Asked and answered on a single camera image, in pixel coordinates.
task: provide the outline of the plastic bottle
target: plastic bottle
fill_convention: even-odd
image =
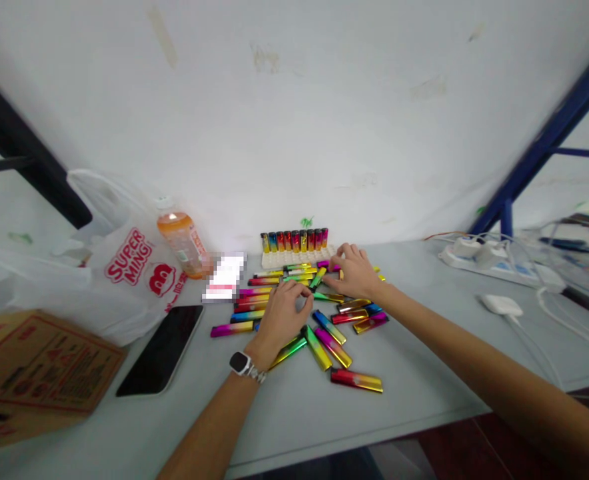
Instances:
[[[210,270],[210,256],[201,243],[195,222],[177,209],[171,197],[155,201],[159,218],[157,228],[175,252],[183,271],[191,279],[200,279]]]

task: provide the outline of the tabletop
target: tabletop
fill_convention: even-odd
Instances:
[[[513,298],[523,327],[546,350],[565,390],[589,386],[589,344],[549,319],[534,290],[446,266],[443,243],[403,242],[367,247],[389,283],[435,310],[543,378],[543,358],[503,318],[487,311],[483,294]],[[261,271],[249,257],[243,283]],[[200,303],[203,281],[189,281],[177,305]],[[556,302],[589,327],[589,312],[567,298]],[[548,302],[561,315],[557,304]],[[316,301],[326,314],[334,304]],[[228,360],[252,333],[210,338],[228,323],[232,305],[206,305],[168,389],[159,395],[116,398],[115,391],[150,339],[134,342],[97,410],[83,423],[0,449],[0,478],[152,479],[229,374]],[[304,348],[272,370],[241,431],[226,478],[237,478],[339,451],[408,435],[489,411],[427,347],[396,321],[347,337],[351,370],[380,377],[384,393],[335,385]]]

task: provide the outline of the hand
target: hand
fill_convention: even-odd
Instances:
[[[366,251],[359,250],[354,244],[344,243],[337,249],[336,255],[330,259],[328,271],[334,271],[335,265],[343,270],[344,279],[336,280],[325,275],[321,280],[337,293],[352,298],[372,299],[385,285],[372,268]]]
[[[300,295],[306,303],[297,313],[295,301]],[[279,350],[298,335],[310,317],[313,300],[312,292],[295,281],[282,282],[270,292],[259,332],[245,349],[259,370],[268,370]]]

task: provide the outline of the bottle cap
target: bottle cap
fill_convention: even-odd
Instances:
[[[155,199],[155,207],[157,210],[165,210],[175,206],[175,201],[172,197],[157,197]]]

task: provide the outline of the cardboard box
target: cardboard box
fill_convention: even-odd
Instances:
[[[0,315],[0,447],[84,420],[124,358],[41,311]]]

